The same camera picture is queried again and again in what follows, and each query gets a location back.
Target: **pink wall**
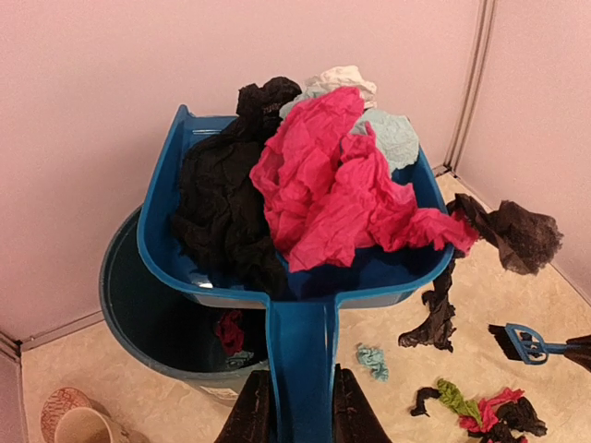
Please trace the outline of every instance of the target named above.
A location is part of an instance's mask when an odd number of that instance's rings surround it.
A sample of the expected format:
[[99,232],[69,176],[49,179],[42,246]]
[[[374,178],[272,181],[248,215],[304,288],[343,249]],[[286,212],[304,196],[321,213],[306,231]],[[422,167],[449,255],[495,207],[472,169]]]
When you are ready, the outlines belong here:
[[0,326],[20,339],[99,309],[104,249],[139,205],[179,103],[358,64],[442,163],[476,26],[471,0],[5,0]]
[[18,365],[0,354],[0,442],[24,442]]
[[490,205],[554,215],[565,234],[556,264],[591,295],[591,4],[498,5],[458,174]]

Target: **dark green bucket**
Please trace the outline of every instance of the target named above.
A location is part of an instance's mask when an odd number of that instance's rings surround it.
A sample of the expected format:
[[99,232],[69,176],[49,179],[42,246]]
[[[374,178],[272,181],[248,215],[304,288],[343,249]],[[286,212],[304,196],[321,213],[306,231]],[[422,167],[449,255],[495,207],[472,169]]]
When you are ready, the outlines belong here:
[[138,252],[136,210],[109,245],[101,269],[104,317],[144,365],[232,404],[250,372],[268,369],[265,311],[243,310],[247,361],[226,355],[215,326],[228,309],[199,305],[156,279]]

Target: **brush bristles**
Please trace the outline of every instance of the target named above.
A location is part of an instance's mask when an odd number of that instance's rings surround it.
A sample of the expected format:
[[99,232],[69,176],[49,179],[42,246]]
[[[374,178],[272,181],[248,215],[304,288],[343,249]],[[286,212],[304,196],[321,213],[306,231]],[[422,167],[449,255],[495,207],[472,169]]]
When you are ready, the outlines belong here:
[[513,345],[513,342],[509,338],[509,334],[507,334],[507,331],[503,326],[488,325],[488,332],[494,336],[503,353],[509,360],[515,360],[518,362],[522,361],[519,353]]

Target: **dustpan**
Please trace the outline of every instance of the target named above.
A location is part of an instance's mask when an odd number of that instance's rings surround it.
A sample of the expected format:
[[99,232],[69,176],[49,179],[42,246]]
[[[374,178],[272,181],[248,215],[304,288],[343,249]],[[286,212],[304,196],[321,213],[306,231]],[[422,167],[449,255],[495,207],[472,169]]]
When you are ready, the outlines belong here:
[[[359,249],[351,268],[321,266],[288,274],[284,299],[230,278],[214,282],[181,254],[170,217],[180,195],[178,175],[185,153],[224,129],[233,116],[196,117],[180,106],[164,143],[139,218],[139,253],[146,267],[170,287],[204,305],[267,309],[267,347],[275,396],[275,439],[280,443],[332,442],[332,382],[338,342],[338,311],[395,305],[433,281],[447,267],[453,248],[405,248],[385,253]],[[421,150],[418,161],[392,177],[412,183],[418,206],[445,212],[435,177]]]

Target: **beige floor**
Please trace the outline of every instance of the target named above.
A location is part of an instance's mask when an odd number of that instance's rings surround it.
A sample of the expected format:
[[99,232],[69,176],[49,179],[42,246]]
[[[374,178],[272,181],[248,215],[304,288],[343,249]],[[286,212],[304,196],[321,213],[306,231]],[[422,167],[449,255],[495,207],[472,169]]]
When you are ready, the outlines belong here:
[[[454,192],[465,192],[450,175],[440,177],[440,186],[446,200]],[[549,428],[539,441],[585,441],[591,435],[591,374],[559,356],[538,367],[509,362],[487,332],[488,323],[512,321],[552,341],[591,333],[591,308],[559,273],[547,268],[534,278],[504,271],[497,251],[480,242],[458,263],[451,299],[458,329],[452,337],[453,354],[432,347],[398,347],[398,335],[427,314],[418,294],[389,308],[341,312],[338,360],[353,368],[392,440],[476,442],[436,401],[428,404],[430,418],[408,414],[416,390],[445,377],[468,398],[492,396],[506,386],[524,389]],[[359,342],[384,349],[388,383],[373,380],[356,362]],[[42,442],[39,419],[45,398],[64,386],[82,389],[151,443],[212,442],[230,412],[206,394],[135,361],[103,323],[26,352],[23,376],[30,443]]]

